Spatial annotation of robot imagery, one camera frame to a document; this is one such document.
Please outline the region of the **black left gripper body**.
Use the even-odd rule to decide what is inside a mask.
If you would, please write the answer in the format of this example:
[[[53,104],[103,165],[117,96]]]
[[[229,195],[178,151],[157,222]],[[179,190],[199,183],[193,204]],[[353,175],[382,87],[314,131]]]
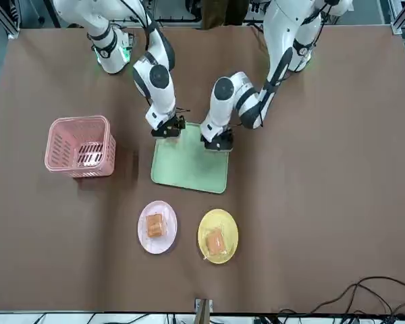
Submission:
[[[211,151],[231,151],[234,146],[234,135],[232,130],[226,130],[216,135],[211,142],[204,139],[204,147]]]

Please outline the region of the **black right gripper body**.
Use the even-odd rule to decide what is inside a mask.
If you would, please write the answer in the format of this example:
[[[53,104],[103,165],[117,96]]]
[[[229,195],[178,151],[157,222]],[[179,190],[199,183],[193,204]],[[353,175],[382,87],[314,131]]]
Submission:
[[[186,128],[184,116],[173,116],[170,120],[160,125],[157,130],[151,130],[155,138],[178,138],[181,131]]]

